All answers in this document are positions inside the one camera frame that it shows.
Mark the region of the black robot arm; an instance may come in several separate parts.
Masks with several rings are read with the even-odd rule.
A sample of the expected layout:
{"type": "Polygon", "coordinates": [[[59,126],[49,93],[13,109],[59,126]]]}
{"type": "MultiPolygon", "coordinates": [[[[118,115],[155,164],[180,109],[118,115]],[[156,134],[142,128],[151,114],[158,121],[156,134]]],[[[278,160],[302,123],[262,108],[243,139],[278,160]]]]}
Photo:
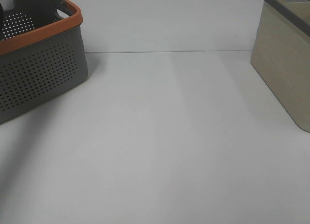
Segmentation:
{"type": "Polygon", "coordinates": [[[0,32],[2,32],[3,29],[3,21],[4,21],[4,10],[2,4],[0,4],[0,32]]]}

